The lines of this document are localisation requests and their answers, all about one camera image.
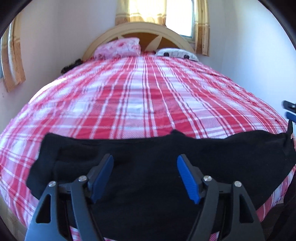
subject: bedspread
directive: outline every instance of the bedspread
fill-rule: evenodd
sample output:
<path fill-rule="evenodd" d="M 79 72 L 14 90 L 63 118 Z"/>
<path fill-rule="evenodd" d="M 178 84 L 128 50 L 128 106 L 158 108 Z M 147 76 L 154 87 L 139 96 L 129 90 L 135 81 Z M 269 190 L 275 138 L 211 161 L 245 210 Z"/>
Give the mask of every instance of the bedspread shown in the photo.
<path fill-rule="evenodd" d="M 48 132 L 127 139 L 163 136 L 172 129 L 194 138 L 225 138 L 256 129 L 285 132 L 287 122 L 200 62 L 156 56 L 91 60 L 43 87 L 0 135 L 1 195 L 28 227 L 38 200 L 25 181 Z M 260 220 L 283 198 L 294 172 L 295 167 L 257 211 Z"/>

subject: metal screw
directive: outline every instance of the metal screw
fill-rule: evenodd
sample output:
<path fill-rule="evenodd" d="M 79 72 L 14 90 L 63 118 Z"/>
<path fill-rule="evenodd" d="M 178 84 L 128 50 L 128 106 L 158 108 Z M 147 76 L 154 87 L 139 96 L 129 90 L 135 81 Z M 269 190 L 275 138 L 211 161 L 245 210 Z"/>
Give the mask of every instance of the metal screw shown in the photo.
<path fill-rule="evenodd" d="M 87 177 L 86 176 L 80 176 L 79 178 L 78 178 L 78 181 L 79 182 L 85 182 L 87 180 Z"/>
<path fill-rule="evenodd" d="M 212 177 L 206 175 L 206 176 L 204 176 L 204 180 L 205 180 L 206 182 L 210 182 L 210 181 L 212 180 Z"/>
<path fill-rule="evenodd" d="M 242 183 L 240 181 L 235 181 L 234 185 L 238 188 L 240 188 L 242 186 Z"/>
<path fill-rule="evenodd" d="M 57 183 L 55 181 L 51 181 L 48 186 L 50 186 L 51 188 L 54 187 Z"/>

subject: curtain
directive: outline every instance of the curtain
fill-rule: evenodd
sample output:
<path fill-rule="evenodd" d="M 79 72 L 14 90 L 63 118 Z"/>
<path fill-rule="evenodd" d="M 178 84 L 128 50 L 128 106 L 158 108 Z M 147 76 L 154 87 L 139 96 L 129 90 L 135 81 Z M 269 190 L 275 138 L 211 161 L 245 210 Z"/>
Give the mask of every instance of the curtain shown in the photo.
<path fill-rule="evenodd" d="M 25 81 L 20 51 L 21 13 L 11 22 L 1 38 L 1 64 L 8 92 Z"/>
<path fill-rule="evenodd" d="M 208 56 L 210 27 L 207 0 L 194 0 L 194 8 L 195 52 Z"/>
<path fill-rule="evenodd" d="M 167 0 L 118 0 L 115 25 L 149 22 L 165 26 Z"/>

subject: bed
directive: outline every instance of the bed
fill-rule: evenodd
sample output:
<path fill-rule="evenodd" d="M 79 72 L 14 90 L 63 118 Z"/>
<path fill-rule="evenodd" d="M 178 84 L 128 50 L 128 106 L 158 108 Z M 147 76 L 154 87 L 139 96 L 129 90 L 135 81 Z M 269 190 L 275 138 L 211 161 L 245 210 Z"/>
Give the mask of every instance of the bed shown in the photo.
<path fill-rule="evenodd" d="M 24 239 L 38 204 L 25 182 L 48 132 L 80 139 L 127 139 L 163 136 L 172 129 L 194 138 L 287 130 L 287 122 L 272 107 L 200 62 L 152 54 L 89 60 L 97 46 L 126 37 L 138 37 L 141 49 L 149 52 L 164 47 L 194 52 L 163 26 L 122 24 L 89 46 L 84 64 L 43 87 L 23 107 L 0 135 L 0 214 L 18 240 Z M 295 170 L 257 210 L 261 221 L 283 199 Z M 79 240 L 77 230 L 72 233 Z"/>

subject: blue rubber pad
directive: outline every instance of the blue rubber pad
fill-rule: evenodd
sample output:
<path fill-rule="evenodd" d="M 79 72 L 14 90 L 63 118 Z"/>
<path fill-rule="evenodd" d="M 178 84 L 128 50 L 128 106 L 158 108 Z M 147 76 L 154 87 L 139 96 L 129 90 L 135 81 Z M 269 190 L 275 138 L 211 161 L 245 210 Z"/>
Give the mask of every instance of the blue rubber pad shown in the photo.
<path fill-rule="evenodd" d="M 106 163 L 104 164 L 104 166 L 102 167 L 102 170 L 98 174 L 98 177 L 96 178 L 92 186 L 91 200 L 93 201 L 93 203 L 96 203 L 96 201 L 101 199 L 101 197 L 103 196 L 103 193 L 107 185 L 107 182 L 109 180 L 109 177 L 111 175 L 113 166 L 114 166 L 114 159 L 112 156 L 110 156 L 106 161 Z"/>
<path fill-rule="evenodd" d="M 182 181 L 185 185 L 185 188 L 187 190 L 189 198 L 193 200 L 195 204 L 199 204 L 200 196 L 198 184 L 195 182 L 182 156 L 178 156 L 177 158 L 177 167 L 181 175 Z"/>
<path fill-rule="evenodd" d="M 292 114 L 291 112 L 286 112 L 287 119 L 296 123 L 296 115 Z"/>

